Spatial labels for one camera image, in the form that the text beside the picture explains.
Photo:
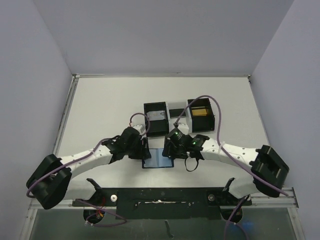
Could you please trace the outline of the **black white card tray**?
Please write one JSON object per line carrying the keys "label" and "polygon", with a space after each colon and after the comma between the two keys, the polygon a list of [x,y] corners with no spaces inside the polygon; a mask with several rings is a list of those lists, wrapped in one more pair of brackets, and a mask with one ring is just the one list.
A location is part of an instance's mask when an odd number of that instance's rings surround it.
{"label": "black white card tray", "polygon": [[[207,108],[207,116],[194,117],[191,108]],[[197,101],[188,99],[186,101],[171,102],[149,102],[143,104],[144,114],[150,111],[164,110],[166,119],[158,121],[145,121],[146,127],[149,129],[146,134],[148,137],[163,137],[174,128],[174,123],[185,123],[189,127],[189,134],[202,132],[212,132],[215,130],[215,115],[212,110],[210,99],[200,98]]]}

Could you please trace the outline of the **blue leather card holder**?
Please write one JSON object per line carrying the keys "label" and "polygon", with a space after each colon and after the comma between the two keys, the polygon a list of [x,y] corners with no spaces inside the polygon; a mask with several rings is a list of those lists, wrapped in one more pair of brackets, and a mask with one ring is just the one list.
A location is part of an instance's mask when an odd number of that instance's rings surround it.
{"label": "blue leather card holder", "polygon": [[173,168],[174,161],[163,156],[163,148],[150,148],[150,157],[142,161],[143,169],[165,169]]}

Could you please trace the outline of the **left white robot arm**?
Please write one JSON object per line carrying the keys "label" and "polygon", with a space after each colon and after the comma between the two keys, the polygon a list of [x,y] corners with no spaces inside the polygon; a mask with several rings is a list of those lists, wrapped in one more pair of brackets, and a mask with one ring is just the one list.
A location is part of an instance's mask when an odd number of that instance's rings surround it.
{"label": "left white robot arm", "polygon": [[27,197],[37,199],[45,210],[55,207],[62,200],[89,200],[98,186],[87,180],[88,191],[83,189],[82,184],[70,188],[72,179],[124,157],[134,160],[151,158],[146,132],[143,124],[128,126],[122,134],[103,138],[89,150],[64,157],[47,155],[26,182]]}

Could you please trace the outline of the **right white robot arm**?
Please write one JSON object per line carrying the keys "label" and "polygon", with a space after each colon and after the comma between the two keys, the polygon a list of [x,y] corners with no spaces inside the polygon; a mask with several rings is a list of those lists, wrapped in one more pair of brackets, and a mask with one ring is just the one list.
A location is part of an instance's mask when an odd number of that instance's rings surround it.
{"label": "right white robot arm", "polygon": [[237,199],[258,192],[272,198],[286,195],[282,188],[290,168],[269,145],[261,148],[239,147],[218,142],[207,135],[192,137],[174,128],[165,136],[162,154],[173,160],[191,158],[239,167],[247,175],[234,176],[226,185],[228,192]]}

